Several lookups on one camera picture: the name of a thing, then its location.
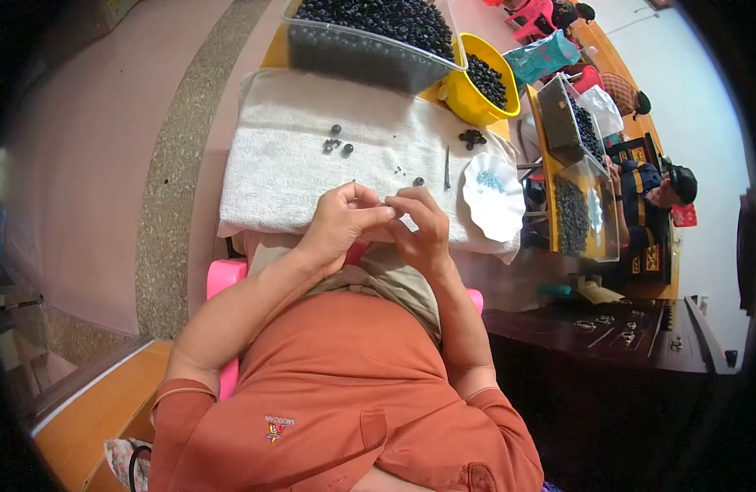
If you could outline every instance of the black strap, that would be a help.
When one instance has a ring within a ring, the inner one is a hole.
[[[132,457],[129,458],[129,491],[130,492],[137,492],[135,490],[135,463],[137,463],[137,457],[140,455],[143,451],[151,452],[151,448],[148,446],[137,446],[134,451],[132,451]]]

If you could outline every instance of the embroidered logo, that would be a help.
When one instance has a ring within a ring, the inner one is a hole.
[[[283,431],[285,431],[288,426],[292,426],[295,423],[295,420],[267,415],[266,422],[269,422],[269,433],[266,435],[266,438],[271,442],[275,442],[282,437]]]

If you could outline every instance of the white wall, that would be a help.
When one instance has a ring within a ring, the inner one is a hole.
[[[587,3],[649,96],[665,153],[698,178],[698,227],[679,230],[679,297],[708,296],[709,326],[722,348],[737,349],[741,360],[749,318],[738,308],[736,224],[738,197],[749,179],[733,104],[708,54],[675,9],[654,17],[643,0]]]

